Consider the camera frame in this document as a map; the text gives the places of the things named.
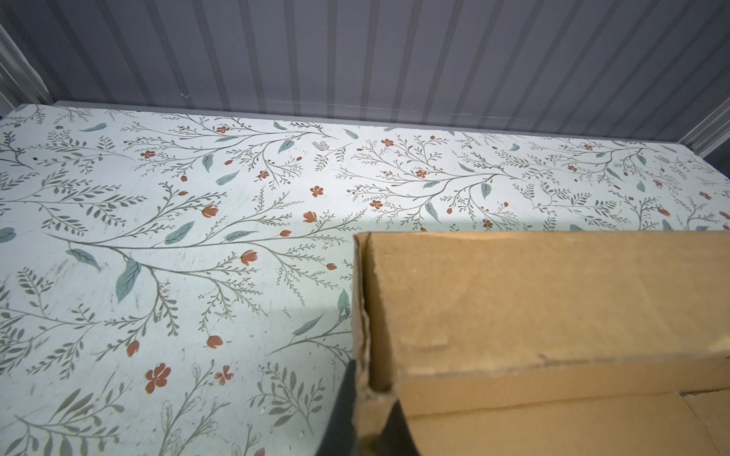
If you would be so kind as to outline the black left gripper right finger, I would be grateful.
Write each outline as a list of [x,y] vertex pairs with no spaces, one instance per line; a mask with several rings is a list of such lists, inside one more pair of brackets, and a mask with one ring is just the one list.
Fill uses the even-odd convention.
[[419,455],[399,401],[395,402],[382,433],[376,438],[376,454],[380,456]]

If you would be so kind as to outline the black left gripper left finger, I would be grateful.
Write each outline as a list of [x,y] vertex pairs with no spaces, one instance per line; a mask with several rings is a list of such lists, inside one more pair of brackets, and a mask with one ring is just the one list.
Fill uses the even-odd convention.
[[317,448],[317,456],[357,455],[357,441],[353,416],[355,408],[355,372],[357,364],[350,361],[345,370],[336,402],[333,406],[325,433]]

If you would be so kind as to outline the brown cardboard box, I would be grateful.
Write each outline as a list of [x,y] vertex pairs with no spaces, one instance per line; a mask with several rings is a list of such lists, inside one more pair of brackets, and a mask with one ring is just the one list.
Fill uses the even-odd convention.
[[355,237],[354,427],[422,455],[725,455],[721,232]]

